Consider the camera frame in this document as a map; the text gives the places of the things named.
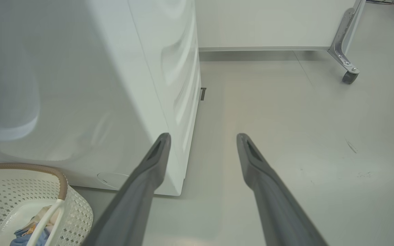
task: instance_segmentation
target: basket handle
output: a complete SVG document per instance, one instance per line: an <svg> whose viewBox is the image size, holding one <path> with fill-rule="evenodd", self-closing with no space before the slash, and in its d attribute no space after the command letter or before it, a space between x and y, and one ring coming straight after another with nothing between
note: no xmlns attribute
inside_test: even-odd
<svg viewBox="0 0 394 246"><path fill-rule="evenodd" d="M48 173L56 176L59 179L60 190L59 190L59 199L64 200L66 198L66 194L68 192L68 180L65 175L51 167L35 165L35 164L26 164L26 163L0 163L0 169L18 169L18 170L30 170L41 173Z"/></svg>
<svg viewBox="0 0 394 246"><path fill-rule="evenodd" d="M55 204L53 204L48 211L44 214L42 219L39 221L39 223L36 225L36 228L34 229L34 232L31 234L30 239L28 240L27 246L34 246L36 245L37 241L39 240L40 235L42 235L43 230L47 226L48 221L50 220L51 216L54 215L54 213L65 203L64 200L58 199ZM54 227L58 226L58 223L60 223L61 220L56 222Z"/></svg>

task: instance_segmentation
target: white cabinet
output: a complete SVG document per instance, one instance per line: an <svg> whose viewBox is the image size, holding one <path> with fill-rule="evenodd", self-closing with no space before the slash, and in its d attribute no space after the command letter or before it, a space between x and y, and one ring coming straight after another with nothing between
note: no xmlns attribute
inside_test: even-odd
<svg viewBox="0 0 394 246"><path fill-rule="evenodd" d="M180 195L200 91L193 0L0 0L0 30L0 162L115 190L170 132L156 193Z"/></svg>
<svg viewBox="0 0 394 246"><path fill-rule="evenodd" d="M196 0L200 50L327 50L360 0Z"/></svg>

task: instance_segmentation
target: white plastic basket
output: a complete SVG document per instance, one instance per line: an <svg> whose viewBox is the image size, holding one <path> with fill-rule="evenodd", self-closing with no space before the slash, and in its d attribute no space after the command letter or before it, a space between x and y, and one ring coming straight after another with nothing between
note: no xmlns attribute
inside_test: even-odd
<svg viewBox="0 0 394 246"><path fill-rule="evenodd" d="M36 245L54 211L59 215L46 246L80 245L91 229L93 213L65 176L50 167L0 163L0 245L9 245L13 233L49 205L52 207L37 224L28 246Z"/></svg>

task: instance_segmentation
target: washing machine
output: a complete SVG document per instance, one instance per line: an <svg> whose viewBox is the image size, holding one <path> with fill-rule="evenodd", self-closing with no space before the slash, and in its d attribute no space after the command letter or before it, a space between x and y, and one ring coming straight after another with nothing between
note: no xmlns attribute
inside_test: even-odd
<svg viewBox="0 0 394 246"><path fill-rule="evenodd" d="M169 132L178 196L200 85L194 0L0 0L0 162L118 190Z"/></svg>

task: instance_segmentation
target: gray floor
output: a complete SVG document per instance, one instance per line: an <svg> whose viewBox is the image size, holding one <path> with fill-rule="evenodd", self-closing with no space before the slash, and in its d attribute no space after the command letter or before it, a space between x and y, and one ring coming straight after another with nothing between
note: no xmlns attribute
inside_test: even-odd
<svg viewBox="0 0 394 246"><path fill-rule="evenodd" d="M153 199L144 245L264 245L235 137L250 135L333 246L394 245L394 6L367 4L345 70L326 52L201 53L182 196ZM77 188L97 219L114 192Z"/></svg>

